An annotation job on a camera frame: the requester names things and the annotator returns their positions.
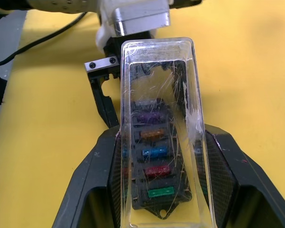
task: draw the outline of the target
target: blue fuse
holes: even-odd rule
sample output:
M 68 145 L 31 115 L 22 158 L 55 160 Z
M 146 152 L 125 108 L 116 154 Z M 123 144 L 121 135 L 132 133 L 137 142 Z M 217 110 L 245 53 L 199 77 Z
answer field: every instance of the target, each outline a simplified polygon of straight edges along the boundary
M 128 157 L 128 150 L 127 149 L 123 149 L 122 156 L 123 156 L 123 158 Z
M 160 158 L 167 156 L 168 149 L 166 146 L 154 147 L 142 151 L 143 158 Z

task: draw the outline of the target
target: screw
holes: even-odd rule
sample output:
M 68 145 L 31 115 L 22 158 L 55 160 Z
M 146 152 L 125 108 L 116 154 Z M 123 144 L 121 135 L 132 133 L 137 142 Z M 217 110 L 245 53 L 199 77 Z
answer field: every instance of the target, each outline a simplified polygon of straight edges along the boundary
M 92 68 L 92 69 L 93 69 L 93 68 L 95 68 L 95 67 L 96 67 L 96 64 L 95 64 L 95 63 L 93 63 L 93 62 L 92 62 L 92 63 L 90 63 L 90 68 Z
M 116 62 L 116 59 L 115 58 L 110 58 L 110 63 L 115 63 Z

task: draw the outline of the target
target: purple fuse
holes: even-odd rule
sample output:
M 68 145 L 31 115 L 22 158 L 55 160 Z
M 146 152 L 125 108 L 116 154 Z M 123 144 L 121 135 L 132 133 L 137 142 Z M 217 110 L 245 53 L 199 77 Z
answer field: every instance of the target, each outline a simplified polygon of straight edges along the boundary
M 140 124 L 160 124 L 163 119 L 164 116 L 160 112 L 140 113 L 137 115 L 137 121 Z

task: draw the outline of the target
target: yellow table surface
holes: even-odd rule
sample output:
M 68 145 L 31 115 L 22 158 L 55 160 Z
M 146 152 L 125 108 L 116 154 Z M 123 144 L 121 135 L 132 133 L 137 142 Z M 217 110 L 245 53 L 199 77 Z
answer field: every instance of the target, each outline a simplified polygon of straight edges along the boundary
M 27 14 L 20 46 L 78 15 Z M 230 132 L 285 198 L 285 0 L 205 0 L 157 38 L 194 40 L 205 123 Z M 0 114 L 0 228 L 51 227 L 74 169 L 106 125 L 83 63 L 97 16 L 15 58 Z M 120 110 L 120 83 L 104 83 Z

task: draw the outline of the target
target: orange fuse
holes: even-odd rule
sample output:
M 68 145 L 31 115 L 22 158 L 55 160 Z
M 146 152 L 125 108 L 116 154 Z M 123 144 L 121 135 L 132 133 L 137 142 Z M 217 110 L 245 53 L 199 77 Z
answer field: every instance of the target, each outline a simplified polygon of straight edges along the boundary
M 152 131 L 141 131 L 141 139 L 148 141 L 155 141 L 161 139 L 165 135 L 163 129 L 157 129 Z

